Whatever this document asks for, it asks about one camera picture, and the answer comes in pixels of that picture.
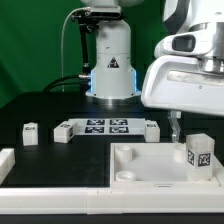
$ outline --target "cable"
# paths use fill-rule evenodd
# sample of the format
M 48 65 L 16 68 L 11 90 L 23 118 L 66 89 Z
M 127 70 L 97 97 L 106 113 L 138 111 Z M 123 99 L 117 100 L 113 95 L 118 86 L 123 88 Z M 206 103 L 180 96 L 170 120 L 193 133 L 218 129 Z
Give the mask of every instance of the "cable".
M 68 20 L 72 16 L 73 13 L 79 12 L 79 11 L 84 11 L 84 10 L 90 10 L 90 7 L 83 7 L 83 8 L 78 8 L 74 9 L 72 12 L 69 13 L 67 18 L 65 19 L 65 22 L 63 24 L 62 28 L 62 34 L 61 34 L 61 77 L 64 78 L 64 36 L 65 36 L 65 28 L 67 25 Z
M 51 82 L 49 85 L 47 85 L 47 86 L 42 90 L 42 92 L 47 92 L 47 90 L 48 90 L 49 88 L 51 88 L 53 85 L 55 85 L 55 84 L 57 84 L 57 83 L 59 83 L 59 82 L 63 82 L 63 81 L 65 81 L 65 80 L 69 80 L 69 79 L 78 79 L 78 78 L 79 78 L 78 75 L 70 75 L 70 76 L 62 77 L 62 78 L 60 78 L 60 79 L 57 79 L 57 80 Z
M 70 85 L 79 85 L 79 83 L 74 83 L 74 82 L 71 82 L 71 83 L 58 83 L 58 84 L 54 84 L 54 85 L 52 85 L 51 87 L 49 87 L 46 91 L 45 91 L 45 93 L 48 93 L 48 92 L 50 92 L 50 90 L 52 90 L 53 88 L 55 88 L 55 87 L 57 87 L 57 86 L 70 86 Z

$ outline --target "warning label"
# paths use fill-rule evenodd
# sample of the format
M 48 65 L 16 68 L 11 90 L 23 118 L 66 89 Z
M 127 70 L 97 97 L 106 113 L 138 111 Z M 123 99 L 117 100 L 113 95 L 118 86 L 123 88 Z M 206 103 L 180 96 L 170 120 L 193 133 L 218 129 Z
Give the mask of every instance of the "warning label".
M 112 58 L 110 64 L 108 65 L 108 68 L 119 68 L 119 65 L 115 57 Z

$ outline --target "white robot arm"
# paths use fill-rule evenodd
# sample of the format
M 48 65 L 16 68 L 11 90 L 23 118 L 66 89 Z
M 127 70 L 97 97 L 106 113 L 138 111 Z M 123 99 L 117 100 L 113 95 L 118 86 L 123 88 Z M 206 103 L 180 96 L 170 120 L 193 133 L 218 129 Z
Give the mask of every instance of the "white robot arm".
M 167 0 L 164 24 L 172 35 L 156 47 L 143 104 L 224 116 L 224 1 Z
M 122 20 L 121 6 L 134 6 L 144 0 L 81 1 L 90 7 L 90 17 L 100 20 L 96 34 L 97 64 L 91 72 L 88 99 L 103 104 L 136 100 L 140 91 L 136 87 L 136 71 L 130 63 L 131 30 Z

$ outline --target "wall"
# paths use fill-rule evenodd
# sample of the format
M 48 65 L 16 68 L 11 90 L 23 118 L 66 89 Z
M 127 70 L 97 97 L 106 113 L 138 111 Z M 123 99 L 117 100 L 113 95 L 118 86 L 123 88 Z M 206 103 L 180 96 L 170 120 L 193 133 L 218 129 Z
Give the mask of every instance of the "wall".
M 154 60 L 154 47 L 166 35 L 161 24 L 163 2 L 145 0 L 142 5 L 124 10 L 125 20 L 132 28 L 132 64 L 139 73 L 140 89 Z M 21 93 L 41 91 L 61 77 L 62 26 L 66 16 L 81 6 L 78 0 L 1 0 L 0 107 Z M 88 43 L 93 66 L 94 35 L 88 36 Z M 65 75 L 78 74 L 81 65 L 78 26 L 69 23 L 65 36 Z

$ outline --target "white cube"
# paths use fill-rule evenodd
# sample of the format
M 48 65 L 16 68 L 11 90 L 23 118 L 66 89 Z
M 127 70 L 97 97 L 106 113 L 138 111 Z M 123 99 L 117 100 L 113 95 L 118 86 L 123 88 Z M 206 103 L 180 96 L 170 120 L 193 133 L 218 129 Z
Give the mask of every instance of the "white cube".
M 64 121 L 54 129 L 54 142 L 68 143 L 75 135 L 78 124 Z
M 29 123 L 23 126 L 23 145 L 38 145 L 38 124 Z
M 15 164 L 14 149 L 2 149 L 0 152 L 0 184 Z
M 156 121 L 145 122 L 145 141 L 160 142 L 160 128 Z
M 206 134 L 188 135 L 186 168 L 192 180 L 211 180 L 215 140 Z

